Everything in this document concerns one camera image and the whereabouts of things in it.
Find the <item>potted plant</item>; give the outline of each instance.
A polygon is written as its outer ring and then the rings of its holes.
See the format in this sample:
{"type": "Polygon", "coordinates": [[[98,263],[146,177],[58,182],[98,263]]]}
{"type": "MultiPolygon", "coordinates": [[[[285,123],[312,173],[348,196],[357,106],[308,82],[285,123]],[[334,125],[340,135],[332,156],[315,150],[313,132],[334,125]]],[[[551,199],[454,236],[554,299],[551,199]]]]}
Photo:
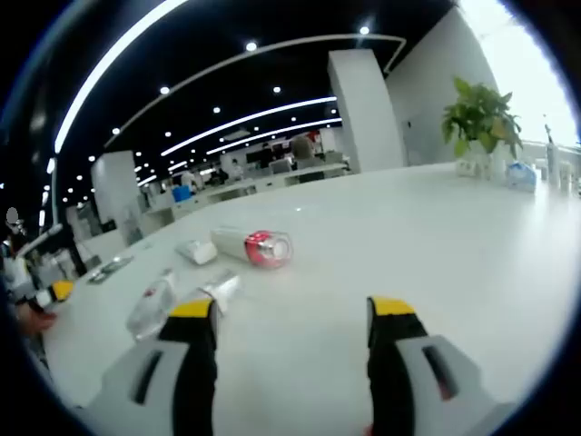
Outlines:
{"type": "Polygon", "coordinates": [[[458,139],[454,145],[454,155],[462,158],[468,151],[486,152],[486,164],[481,168],[487,178],[490,168],[499,176],[504,175],[506,163],[499,150],[504,144],[514,159],[517,159],[517,144],[522,148],[518,134],[521,129],[515,115],[508,113],[508,102],[512,93],[500,95],[483,84],[470,85],[454,77],[454,86],[458,92],[455,104],[446,106],[442,133],[444,141],[450,142],[453,136],[458,139]],[[497,156],[495,162],[491,157],[497,156]]]}

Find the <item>white counter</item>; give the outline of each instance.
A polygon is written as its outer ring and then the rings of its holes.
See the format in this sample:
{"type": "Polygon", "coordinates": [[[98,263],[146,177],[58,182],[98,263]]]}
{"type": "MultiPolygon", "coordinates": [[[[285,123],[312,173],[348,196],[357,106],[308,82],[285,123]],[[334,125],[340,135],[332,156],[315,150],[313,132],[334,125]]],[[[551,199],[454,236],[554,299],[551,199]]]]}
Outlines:
{"type": "Polygon", "coordinates": [[[215,434],[361,434],[371,422],[365,298],[411,303],[482,369],[500,401],[543,373],[576,309],[581,202],[458,178],[450,165],[365,173],[218,203],[123,254],[100,286],[76,284],[44,337],[54,381],[84,405],[132,346],[124,324],[172,266],[185,292],[224,268],[244,289],[222,321],[215,434]],[[292,262],[263,271],[222,256],[191,267],[173,251],[219,224],[288,232],[292,262]]]}

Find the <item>white tabletop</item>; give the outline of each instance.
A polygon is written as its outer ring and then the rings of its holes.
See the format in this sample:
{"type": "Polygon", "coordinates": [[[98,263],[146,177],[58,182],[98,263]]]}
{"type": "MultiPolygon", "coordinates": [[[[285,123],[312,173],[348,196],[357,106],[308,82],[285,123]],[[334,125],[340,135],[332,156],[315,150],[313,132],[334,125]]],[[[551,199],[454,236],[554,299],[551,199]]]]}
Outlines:
{"type": "Polygon", "coordinates": [[[217,435],[360,434],[371,421],[365,298],[402,298],[430,333],[482,369],[499,401],[534,387],[577,304],[581,202],[459,178],[431,165],[306,183],[218,203],[123,254],[104,284],[81,279],[45,335],[54,381],[85,405],[132,346],[124,324],[155,275],[173,266],[180,291],[224,268],[243,290],[222,321],[217,435]],[[292,262],[263,271],[226,256],[191,267],[174,245],[219,224],[282,230],[292,262]]]}

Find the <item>white column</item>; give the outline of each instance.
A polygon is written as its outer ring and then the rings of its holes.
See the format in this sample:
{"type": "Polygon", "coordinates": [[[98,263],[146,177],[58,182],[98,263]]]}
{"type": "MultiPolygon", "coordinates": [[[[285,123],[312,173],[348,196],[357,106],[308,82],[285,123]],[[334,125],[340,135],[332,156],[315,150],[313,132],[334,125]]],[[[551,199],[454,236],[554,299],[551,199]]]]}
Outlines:
{"type": "Polygon", "coordinates": [[[91,168],[99,219],[101,223],[113,219],[124,236],[134,230],[127,229],[127,223],[132,219],[138,220],[141,215],[138,204],[140,191],[135,180],[138,174],[134,169],[133,152],[105,153],[91,168]]]}
{"type": "Polygon", "coordinates": [[[330,52],[329,75],[343,118],[343,151],[353,171],[404,166],[401,133],[373,51],[330,52]]]}

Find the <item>white wall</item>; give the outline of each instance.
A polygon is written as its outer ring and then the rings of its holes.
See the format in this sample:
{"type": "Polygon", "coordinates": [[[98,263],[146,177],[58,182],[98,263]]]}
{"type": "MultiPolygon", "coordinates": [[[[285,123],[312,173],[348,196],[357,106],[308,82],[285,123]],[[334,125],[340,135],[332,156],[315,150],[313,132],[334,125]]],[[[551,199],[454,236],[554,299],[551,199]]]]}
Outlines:
{"type": "Polygon", "coordinates": [[[386,79],[410,165],[454,159],[454,146],[444,144],[440,126],[444,106],[458,96],[455,75],[497,89],[477,38],[453,8],[386,79]]]}
{"type": "Polygon", "coordinates": [[[329,76],[355,173],[399,168],[404,146],[383,73],[372,50],[329,53],[329,76]]]}

